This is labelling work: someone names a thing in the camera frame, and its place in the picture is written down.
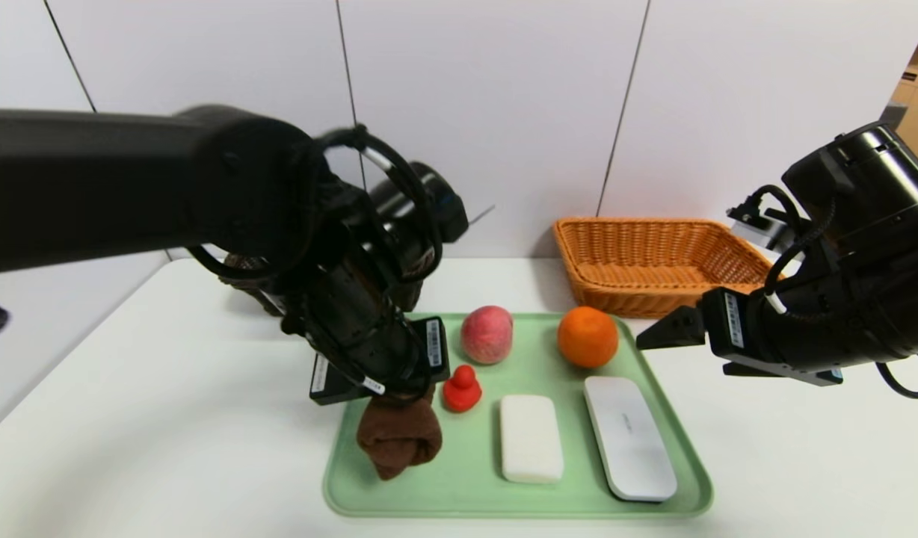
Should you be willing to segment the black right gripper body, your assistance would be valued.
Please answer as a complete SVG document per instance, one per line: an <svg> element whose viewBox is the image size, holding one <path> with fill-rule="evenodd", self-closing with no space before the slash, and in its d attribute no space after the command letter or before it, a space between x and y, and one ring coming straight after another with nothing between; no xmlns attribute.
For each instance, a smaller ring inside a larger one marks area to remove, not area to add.
<svg viewBox="0 0 918 538"><path fill-rule="evenodd" d="M780 280L774 296L717 288L702 296L701 317L715 355L750 368L844 368L845 302L838 276Z"/></svg>

